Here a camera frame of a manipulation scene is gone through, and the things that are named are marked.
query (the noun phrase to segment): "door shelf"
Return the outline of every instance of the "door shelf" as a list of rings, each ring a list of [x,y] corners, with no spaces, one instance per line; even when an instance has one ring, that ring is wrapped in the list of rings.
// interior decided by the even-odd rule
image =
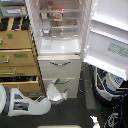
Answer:
[[[92,20],[128,31],[127,0],[95,0],[92,5]]]

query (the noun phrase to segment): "wooden cabinet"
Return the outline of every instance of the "wooden cabinet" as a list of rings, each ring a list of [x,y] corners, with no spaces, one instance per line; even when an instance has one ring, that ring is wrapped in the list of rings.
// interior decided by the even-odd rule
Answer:
[[[29,97],[45,95],[30,30],[0,31],[0,41],[0,83]]]

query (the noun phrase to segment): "black object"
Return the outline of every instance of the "black object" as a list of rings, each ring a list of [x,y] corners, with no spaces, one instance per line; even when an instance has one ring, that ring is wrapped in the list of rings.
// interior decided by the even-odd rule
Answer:
[[[6,31],[7,30],[8,20],[9,20],[9,18],[1,19],[0,31]]]
[[[9,88],[6,88],[6,87],[4,89],[6,91],[6,104],[2,113],[7,114],[9,111],[9,105],[10,105],[10,90]]]
[[[12,30],[19,30],[21,17],[15,18],[12,26]]]
[[[28,30],[29,28],[29,17],[24,17],[21,25],[21,30]]]

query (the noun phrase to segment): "floor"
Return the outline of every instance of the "floor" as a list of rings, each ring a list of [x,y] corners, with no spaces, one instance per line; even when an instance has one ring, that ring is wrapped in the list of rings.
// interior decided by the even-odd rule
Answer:
[[[103,128],[106,120],[101,115],[101,111],[87,108],[84,84],[83,75],[81,75],[79,87],[83,92],[78,91],[78,98],[52,105],[51,110],[45,115],[18,117],[0,115],[0,128],[37,128],[46,125],[79,125],[82,128],[93,128],[91,115],[98,117],[99,124]]]

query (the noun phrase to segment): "freezer drawer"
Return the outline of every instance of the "freezer drawer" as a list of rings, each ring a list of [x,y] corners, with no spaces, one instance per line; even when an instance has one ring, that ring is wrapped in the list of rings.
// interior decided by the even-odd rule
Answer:
[[[0,67],[0,77],[38,75],[36,65]]]
[[[31,48],[28,31],[0,32],[0,49]]]
[[[0,50],[0,66],[35,65],[31,49]]]
[[[81,60],[39,60],[42,78],[68,78],[80,76]]]
[[[5,6],[0,9],[4,17],[24,17],[27,15],[25,6]]]
[[[43,79],[45,91],[47,91],[47,87],[51,80]],[[63,93],[66,89],[68,89],[68,98],[77,98],[79,79],[60,79],[59,84],[56,84],[56,88]]]
[[[8,88],[18,88],[22,93],[24,92],[39,92],[39,82],[38,78],[35,81],[25,81],[25,82],[1,82],[4,87]]]

